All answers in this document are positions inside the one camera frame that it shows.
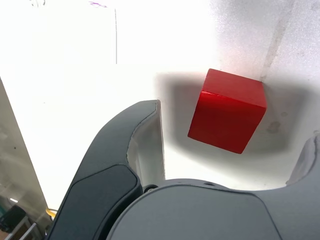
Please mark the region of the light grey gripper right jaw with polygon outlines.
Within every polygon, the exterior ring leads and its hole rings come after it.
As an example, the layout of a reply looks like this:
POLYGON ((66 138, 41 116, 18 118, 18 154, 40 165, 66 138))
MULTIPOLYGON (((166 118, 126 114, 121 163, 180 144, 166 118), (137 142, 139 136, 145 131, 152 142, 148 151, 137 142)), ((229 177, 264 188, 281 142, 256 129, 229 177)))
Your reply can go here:
POLYGON ((244 191, 190 180, 135 200, 109 240, 317 240, 320 137, 308 139, 286 186, 244 191))

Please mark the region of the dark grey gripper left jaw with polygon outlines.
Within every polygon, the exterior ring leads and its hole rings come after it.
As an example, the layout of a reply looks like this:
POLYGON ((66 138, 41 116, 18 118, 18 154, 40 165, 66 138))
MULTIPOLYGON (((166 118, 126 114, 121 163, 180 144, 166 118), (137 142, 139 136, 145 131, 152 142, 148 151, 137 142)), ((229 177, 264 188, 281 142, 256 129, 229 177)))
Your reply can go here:
POLYGON ((104 240, 144 187, 165 179, 161 103, 126 108, 97 133, 53 221, 49 240, 104 240))

